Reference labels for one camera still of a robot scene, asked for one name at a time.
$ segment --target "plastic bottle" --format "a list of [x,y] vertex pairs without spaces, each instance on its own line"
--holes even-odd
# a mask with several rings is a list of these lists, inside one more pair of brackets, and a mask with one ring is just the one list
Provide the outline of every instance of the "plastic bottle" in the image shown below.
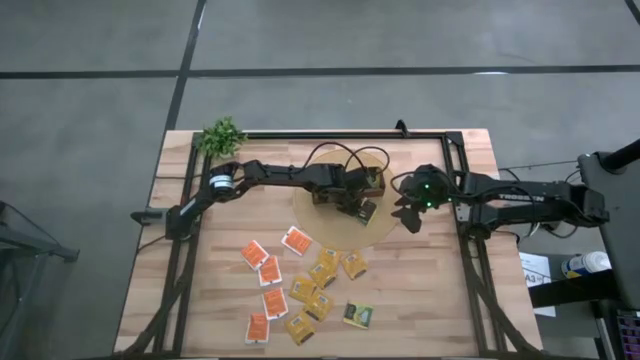
[[567,279],[609,269],[611,269],[609,256],[602,251],[578,255],[562,262],[562,273]]

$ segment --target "wooden table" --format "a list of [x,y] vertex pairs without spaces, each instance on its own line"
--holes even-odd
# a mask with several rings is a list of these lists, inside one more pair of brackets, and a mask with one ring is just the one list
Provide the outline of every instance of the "wooden table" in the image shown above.
[[[489,133],[485,129],[461,130],[471,171],[497,175]],[[165,138],[158,176],[184,176],[191,131],[170,131]],[[240,162],[259,159],[278,165],[302,164],[319,140],[252,140],[242,147]],[[444,168],[439,141],[345,140],[351,148],[377,145],[391,155],[390,169],[399,174],[420,164]],[[321,148],[317,154],[333,150]],[[182,180],[157,179],[150,206],[179,203]],[[248,316],[262,311],[258,278],[241,259],[240,249],[258,240],[270,254],[279,256],[288,292],[292,278],[311,266],[320,246],[314,244],[302,258],[285,249],[280,239],[296,224],[292,188],[257,187],[243,198],[212,206],[204,215],[185,332],[183,356],[195,357],[366,357],[476,355],[467,289],[450,206],[429,210],[418,234],[398,225],[389,236],[364,249],[369,271],[350,281],[343,269],[327,292],[336,302],[317,333],[296,346],[282,320],[271,322],[269,344],[245,345]],[[163,234],[163,227],[146,228],[141,244]],[[494,234],[487,248],[498,301],[518,330],[541,348],[536,320],[525,285],[520,258],[511,235]],[[170,242],[143,250],[135,261],[115,350],[122,350],[149,322],[162,295]],[[347,300],[375,307],[369,330],[343,323]],[[289,314],[302,304],[287,296]],[[486,311],[485,323],[489,324]],[[173,334],[170,320],[168,336]]]

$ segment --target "black metal frame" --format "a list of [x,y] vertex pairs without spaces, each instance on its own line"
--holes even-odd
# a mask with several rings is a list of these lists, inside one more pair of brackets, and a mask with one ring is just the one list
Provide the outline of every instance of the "black metal frame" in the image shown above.
[[[8,207],[10,206],[0,201],[0,215]],[[11,268],[10,278],[13,280],[16,298],[7,319],[0,325],[0,359],[15,356],[24,330],[28,307],[33,302],[47,258],[57,256],[65,263],[73,263],[78,260],[79,253],[80,250],[14,230],[9,224],[0,221],[0,275],[9,280],[9,277],[4,276],[4,271]],[[18,263],[24,263],[25,266],[18,266]]]
[[[442,132],[420,132],[409,131],[402,120],[398,121],[396,125],[397,131],[363,131],[363,132],[248,132],[248,137],[251,140],[291,140],[291,139],[305,139],[305,140],[327,140],[327,139],[406,139],[411,140],[437,140],[440,141],[442,152],[445,162],[446,173],[453,178],[454,170],[469,171],[469,164],[467,161],[464,140],[461,132],[456,131],[442,131]],[[192,190],[192,182],[194,179],[194,173],[196,169],[196,159],[198,157],[198,150],[195,146],[195,142],[198,134],[194,134],[191,143],[191,151],[189,153],[189,160],[187,164],[187,170],[185,174],[185,184],[182,192],[182,201],[184,204],[189,198]],[[455,152],[458,155],[458,161],[460,169],[454,169],[454,158],[452,155],[451,146],[455,147]],[[211,161],[205,158],[202,167],[202,173],[207,173],[210,168]],[[200,186],[207,186],[207,181],[200,178]],[[461,228],[463,222],[458,218],[457,205],[453,204],[454,220],[456,222],[456,230],[458,233],[458,242],[460,245],[462,267],[465,274],[465,280],[467,285],[467,293],[469,298],[469,307],[471,310],[471,317],[474,328],[475,341],[478,348],[478,355],[480,357],[491,357],[497,359],[511,359],[514,358],[531,358],[531,359],[552,359],[553,356],[546,356],[530,345],[526,339],[517,331],[513,324],[509,321],[506,314],[502,311],[498,305],[496,299],[495,287],[490,271],[489,258],[487,255],[487,249],[483,241],[477,242],[478,249],[477,257],[472,257],[469,249],[469,239],[463,234]],[[167,267],[167,275],[165,279],[165,287],[163,290],[163,297],[160,309],[151,320],[147,328],[142,332],[138,341],[134,343],[132,347],[125,350],[122,354],[115,354],[115,358],[121,358],[123,355],[136,355],[141,356],[145,349],[154,339],[151,354],[156,354],[158,358],[164,358],[166,356],[180,357],[182,344],[184,343],[184,331],[188,316],[189,296],[191,292],[191,281],[193,279],[193,272],[195,269],[195,258],[199,241],[199,231],[201,218],[198,218],[192,228],[191,236],[185,241],[174,241],[171,254],[169,256],[169,264]],[[178,258],[180,257],[180,251],[182,244],[188,243],[187,258],[185,261],[182,273],[178,277]],[[482,271],[479,276],[474,268],[473,260],[477,259]],[[482,313],[480,310],[479,298],[483,300],[485,306],[489,310],[491,316],[492,331],[495,339],[495,350],[489,349],[487,343],[487,336],[485,334],[485,326],[482,320]],[[172,306],[180,299],[176,330],[174,332],[173,342],[170,350],[165,350],[165,335],[167,328],[167,315],[169,314]],[[509,338],[514,345],[517,353],[507,351],[505,335]]]

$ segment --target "metal leg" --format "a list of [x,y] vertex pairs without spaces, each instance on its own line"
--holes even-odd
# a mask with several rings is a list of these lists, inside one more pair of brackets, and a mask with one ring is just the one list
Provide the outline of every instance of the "metal leg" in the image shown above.
[[16,338],[20,336],[24,324],[26,307],[29,306],[33,291],[38,286],[45,261],[46,256],[35,255],[31,273],[24,284],[24,291],[20,292],[19,289],[16,289],[16,291],[18,291],[18,301],[9,320],[7,320],[7,323],[3,326],[2,332],[0,333],[0,359],[13,358],[12,353],[18,343]]
[[69,249],[48,240],[11,230],[7,226],[0,226],[0,243],[11,245],[17,249],[33,250],[37,254],[48,253],[60,256],[65,262],[78,260],[78,253],[80,252],[79,250]]
[[618,301],[601,300],[591,302],[591,311],[598,328],[599,338],[594,339],[600,359],[622,359],[624,350],[618,329],[618,310],[625,309]]
[[529,288],[529,295],[534,308],[620,298],[613,270],[533,286]]

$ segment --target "potted plant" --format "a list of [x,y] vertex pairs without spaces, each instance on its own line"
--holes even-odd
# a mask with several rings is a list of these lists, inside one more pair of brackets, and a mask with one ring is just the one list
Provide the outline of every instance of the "potted plant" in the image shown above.
[[239,145],[246,140],[247,135],[236,127],[233,118],[225,116],[216,120],[213,126],[204,128],[197,147],[203,155],[211,156],[212,160],[228,159],[235,155],[240,149]]

